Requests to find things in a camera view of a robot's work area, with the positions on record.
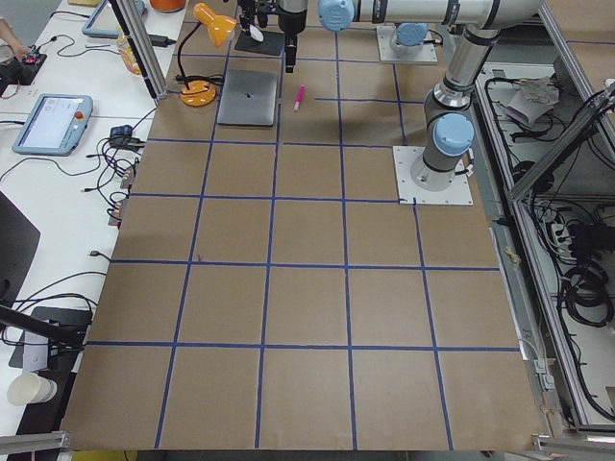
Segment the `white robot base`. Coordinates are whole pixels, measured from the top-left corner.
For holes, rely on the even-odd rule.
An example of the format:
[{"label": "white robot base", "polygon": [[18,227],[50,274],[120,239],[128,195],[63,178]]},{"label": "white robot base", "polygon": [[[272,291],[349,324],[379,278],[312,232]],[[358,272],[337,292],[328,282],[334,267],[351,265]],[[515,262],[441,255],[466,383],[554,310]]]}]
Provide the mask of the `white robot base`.
[{"label": "white robot base", "polygon": [[[397,177],[397,192],[400,204],[417,205],[455,205],[471,206],[472,192],[466,175],[454,176],[451,185],[442,191],[430,191],[412,178],[410,173],[412,164],[423,155],[424,147],[418,146],[394,146],[393,158],[395,160],[395,175]],[[463,162],[460,160],[457,170],[463,170]]]},{"label": "white robot base", "polygon": [[[378,50],[381,54],[382,62],[393,62],[398,64],[438,64],[438,57],[435,48],[428,43],[421,46],[401,47],[399,50],[391,46],[391,40],[395,36],[395,26],[378,26],[376,35],[378,37]],[[425,40],[431,40],[431,33],[428,33]]]}]

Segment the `desk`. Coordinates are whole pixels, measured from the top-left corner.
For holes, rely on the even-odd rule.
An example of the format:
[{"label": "desk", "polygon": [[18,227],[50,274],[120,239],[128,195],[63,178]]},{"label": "desk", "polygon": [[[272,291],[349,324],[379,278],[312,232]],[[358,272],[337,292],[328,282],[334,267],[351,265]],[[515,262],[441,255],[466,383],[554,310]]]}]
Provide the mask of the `desk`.
[{"label": "desk", "polygon": [[[91,8],[73,7],[62,0],[58,11],[72,11],[90,14]],[[147,9],[144,16],[145,26],[151,34],[176,38],[179,33],[181,18],[185,11],[179,13],[162,13]],[[75,45],[64,53],[74,54],[84,50],[85,45],[110,44],[115,50],[115,41],[84,36],[81,32],[85,20],[66,14],[56,14],[40,35],[37,44],[42,44],[52,36],[67,35],[75,40]],[[7,101],[0,101],[0,110],[13,113],[30,113],[40,93],[89,94],[94,100],[94,115],[100,117],[140,118],[153,107],[152,99],[140,76],[130,74],[122,65],[116,65],[121,59],[104,52],[88,52],[78,58],[63,58],[56,55],[70,41],[59,37],[57,41],[44,45],[42,53],[49,59],[40,69],[35,82]],[[167,69],[173,55],[173,47],[155,48],[162,69]]]},{"label": "desk", "polygon": [[[61,11],[90,13],[92,9],[72,7],[65,0]],[[146,26],[151,33],[177,38],[184,11],[162,14],[148,9]],[[56,15],[40,36],[38,43],[57,34],[67,34],[77,41],[70,52],[82,50],[92,40],[81,34],[84,20],[72,16]],[[109,136],[110,128],[134,125],[154,107],[145,84],[140,77],[128,73],[121,59],[111,53],[87,53],[78,58],[59,58],[56,51],[61,42],[43,48],[49,54],[47,62],[32,86],[25,86],[11,99],[0,101],[3,120],[25,120],[37,96],[44,92],[86,93],[94,100],[94,112],[77,149],[66,158],[55,160],[67,171],[85,171],[96,165],[95,158],[86,155],[96,152],[99,139]],[[166,69],[172,58],[172,47],[157,49],[160,65]],[[135,135],[146,139],[153,115],[144,120]],[[11,146],[19,127],[0,127],[0,172],[24,159],[15,154]],[[40,243],[32,268],[22,287],[20,297],[25,298],[40,287],[81,271],[107,270],[102,257],[88,256],[91,250],[110,255],[117,237],[117,228],[107,225],[105,204],[96,192],[83,193],[85,187],[96,184],[100,170],[76,178],[68,178],[49,162],[28,161],[12,171],[2,182],[0,190],[7,195],[41,232]],[[112,182],[107,193],[118,188]],[[100,276],[72,279],[48,294],[63,291],[82,293],[97,300],[103,286]],[[80,303],[60,300],[58,306],[83,307]],[[6,390],[20,371],[8,367],[12,348],[0,345],[0,434],[14,435],[23,412],[21,407],[10,406]]]},{"label": "desk", "polygon": [[397,201],[391,146],[425,142],[441,54],[381,64],[374,26],[335,36],[308,12],[292,75],[186,51],[189,73],[279,75],[278,116],[220,127],[215,103],[160,102],[63,422],[74,449],[517,450],[540,431],[478,191]]}]

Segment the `tablet screen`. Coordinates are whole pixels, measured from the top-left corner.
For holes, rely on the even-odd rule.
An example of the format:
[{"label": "tablet screen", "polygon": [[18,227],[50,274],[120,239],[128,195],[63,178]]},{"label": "tablet screen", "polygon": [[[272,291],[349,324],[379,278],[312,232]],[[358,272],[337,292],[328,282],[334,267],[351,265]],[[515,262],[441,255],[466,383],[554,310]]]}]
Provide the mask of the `tablet screen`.
[{"label": "tablet screen", "polygon": [[113,8],[107,0],[105,0],[104,6],[101,11],[96,15],[94,21],[89,25],[90,29],[97,31],[109,32],[112,35],[116,35],[119,31],[119,24],[115,18]]},{"label": "tablet screen", "polygon": [[57,149],[62,145],[82,98],[46,97],[20,145]]}]

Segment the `orange desk lamp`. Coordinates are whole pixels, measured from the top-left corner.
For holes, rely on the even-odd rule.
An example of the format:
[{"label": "orange desk lamp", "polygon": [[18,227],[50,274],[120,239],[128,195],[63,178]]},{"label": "orange desk lamp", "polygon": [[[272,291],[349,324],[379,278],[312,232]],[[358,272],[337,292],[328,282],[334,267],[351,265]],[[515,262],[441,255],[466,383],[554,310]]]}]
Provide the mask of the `orange desk lamp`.
[{"label": "orange desk lamp", "polygon": [[237,21],[231,17],[216,14],[205,3],[196,4],[193,13],[194,17],[196,17],[199,22],[194,29],[185,36],[184,40],[182,40],[177,52],[177,64],[184,80],[184,88],[182,89],[180,98],[187,105],[199,108],[209,104],[215,99],[215,85],[204,80],[188,80],[184,73],[184,68],[182,67],[182,48],[184,48],[185,43],[196,33],[201,25],[207,27],[211,43],[213,43],[216,48],[219,48],[227,41],[233,39],[234,26]]}]

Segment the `small blue device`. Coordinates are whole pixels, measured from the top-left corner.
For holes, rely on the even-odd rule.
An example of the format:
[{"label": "small blue device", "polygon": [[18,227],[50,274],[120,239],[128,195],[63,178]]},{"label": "small blue device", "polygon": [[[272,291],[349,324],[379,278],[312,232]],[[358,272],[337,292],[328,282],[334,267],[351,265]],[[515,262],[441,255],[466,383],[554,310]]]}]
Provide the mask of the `small blue device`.
[{"label": "small blue device", "polygon": [[474,126],[460,113],[447,113],[433,129],[433,143],[447,157],[461,157],[473,141]]},{"label": "small blue device", "polygon": [[423,43],[429,27],[425,22],[405,22],[397,27],[397,40],[400,45],[417,46]]},{"label": "small blue device", "polygon": [[67,156],[81,139],[92,114],[86,95],[41,94],[12,150],[18,154]]},{"label": "small blue device", "polygon": [[354,17],[353,0],[321,0],[318,2],[318,18],[328,31],[338,33],[349,28]]}]

